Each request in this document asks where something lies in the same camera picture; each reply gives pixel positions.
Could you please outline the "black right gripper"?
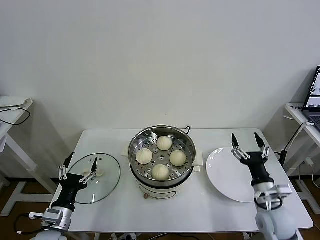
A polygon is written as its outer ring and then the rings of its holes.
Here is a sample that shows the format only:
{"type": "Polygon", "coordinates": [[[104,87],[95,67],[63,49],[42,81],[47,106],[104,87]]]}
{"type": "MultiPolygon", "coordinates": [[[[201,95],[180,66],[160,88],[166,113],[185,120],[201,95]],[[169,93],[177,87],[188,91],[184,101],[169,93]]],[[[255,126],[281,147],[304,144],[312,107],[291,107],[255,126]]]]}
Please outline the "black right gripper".
{"type": "Polygon", "coordinates": [[[254,133],[256,143],[260,148],[260,151],[248,152],[240,148],[238,140],[234,133],[232,133],[232,154],[245,166],[248,166],[251,173],[252,181],[251,186],[262,184],[262,183],[272,183],[273,179],[267,172],[265,163],[269,158],[270,147],[266,146],[263,139],[255,132],[254,133]]]}

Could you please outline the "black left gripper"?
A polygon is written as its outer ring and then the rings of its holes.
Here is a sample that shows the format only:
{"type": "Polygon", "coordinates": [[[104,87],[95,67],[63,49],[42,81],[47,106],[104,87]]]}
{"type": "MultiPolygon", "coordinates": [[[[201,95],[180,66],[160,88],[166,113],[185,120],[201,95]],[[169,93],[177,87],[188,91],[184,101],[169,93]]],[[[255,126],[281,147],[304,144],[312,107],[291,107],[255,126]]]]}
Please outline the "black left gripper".
{"type": "Polygon", "coordinates": [[[51,204],[51,207],[61,207],[75,211],[75,202],[78,191],[84,190],[85,185],[90,184],[97,176],[97,157],[95,158],[93,165],[88,173],[84,176],[67,173],[67,169],[71,163],[74,152],[65,159],[62,165],[58,166],[59,184],[62,186],[62,190],[58,199],[51,204]]]}

